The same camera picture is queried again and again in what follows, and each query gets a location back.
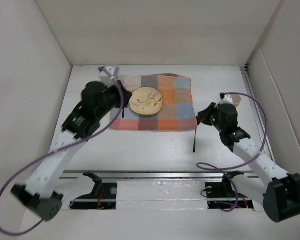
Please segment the black metal fork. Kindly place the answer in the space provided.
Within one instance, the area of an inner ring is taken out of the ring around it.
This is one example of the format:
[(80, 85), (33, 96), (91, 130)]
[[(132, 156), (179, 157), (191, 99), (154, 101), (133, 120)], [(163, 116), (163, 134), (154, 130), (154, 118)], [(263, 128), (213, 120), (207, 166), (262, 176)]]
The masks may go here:
[(125, 118), (125, 108), (126, 108), (126, 86), (121, 83), (121, 89), (122, 89), (122, 94), (123, 94), (123, 107), (122, 107), (122, 112), (121, 112), (121, 118)]

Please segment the beige bird pattern plate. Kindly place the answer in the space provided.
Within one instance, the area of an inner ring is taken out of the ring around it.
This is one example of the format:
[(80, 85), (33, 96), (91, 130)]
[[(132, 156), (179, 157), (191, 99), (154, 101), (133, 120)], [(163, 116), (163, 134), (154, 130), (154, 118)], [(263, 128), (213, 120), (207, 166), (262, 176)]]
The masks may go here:
[(129, 108), (140, 116), (157, 115), (164, 103), (162, 93), (153, 87), (140, 87), (133, 91)]

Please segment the black metal spoon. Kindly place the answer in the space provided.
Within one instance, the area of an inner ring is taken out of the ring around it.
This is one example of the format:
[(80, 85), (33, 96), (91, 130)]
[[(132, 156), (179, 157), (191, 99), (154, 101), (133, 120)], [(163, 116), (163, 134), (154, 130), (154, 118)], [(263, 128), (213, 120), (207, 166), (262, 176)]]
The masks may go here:
[(193, 140), (193, 148), (192, 148), (192, 152), (195, 153), (196, 152), (196, 141), (197, 141), (197, 129), (198, 129), (198, 125), (200, 124), (199, 123), (199, 116), (196, 116), (196, 127), (195, 127), (195, 130), (194, 130), (194, 140)]

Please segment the pink cup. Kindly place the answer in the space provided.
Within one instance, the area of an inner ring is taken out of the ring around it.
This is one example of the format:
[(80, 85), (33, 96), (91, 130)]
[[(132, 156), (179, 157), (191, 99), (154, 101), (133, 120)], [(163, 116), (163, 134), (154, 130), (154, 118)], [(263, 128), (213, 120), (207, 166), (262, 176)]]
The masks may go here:
[(241, 96), (240, 95), (238, 95), (238, 94), (229, 94), (229, 95), (232, 95), (232, 98), (233, 98), (233, 106), (235, 107), (235, 108), (237, 108), (239, 105), (240, 105), (240, 103), (241, 103)]

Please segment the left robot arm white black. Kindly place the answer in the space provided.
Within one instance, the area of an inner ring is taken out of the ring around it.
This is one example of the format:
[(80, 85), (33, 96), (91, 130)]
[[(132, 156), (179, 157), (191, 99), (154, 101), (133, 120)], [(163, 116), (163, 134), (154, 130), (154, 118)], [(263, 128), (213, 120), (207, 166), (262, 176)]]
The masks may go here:
[(43, 221), (52, 220), (63, 205), (63, 195), (55, 191), (60, 176), (100, 128), (101, 120), (114, 108), (126, 108), (131, 97), (132, 93), (121, 82), (110, 87), (99, 81), (87, 83), (81, 101), (63, 123), (50, 155), (24, 184), (15, 184), (11, 193)]

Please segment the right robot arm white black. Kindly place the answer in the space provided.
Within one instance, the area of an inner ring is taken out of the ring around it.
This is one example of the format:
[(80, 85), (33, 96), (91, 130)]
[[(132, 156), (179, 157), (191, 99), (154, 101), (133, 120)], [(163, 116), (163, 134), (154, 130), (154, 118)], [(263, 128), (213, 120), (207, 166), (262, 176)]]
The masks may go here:
[(221, 184), (225, 196), (243, 194), (260, 204), (275, 223), (300, 215), (300, 174), (289, 173), (258, 149), (251, 136), (238, 126), (235, 106), (212, 102), (198, 113), (197, 122), (215, 127), (221, 142), (261, 180), (256, 184), (242, 173), (231, 173), (230, 180)]

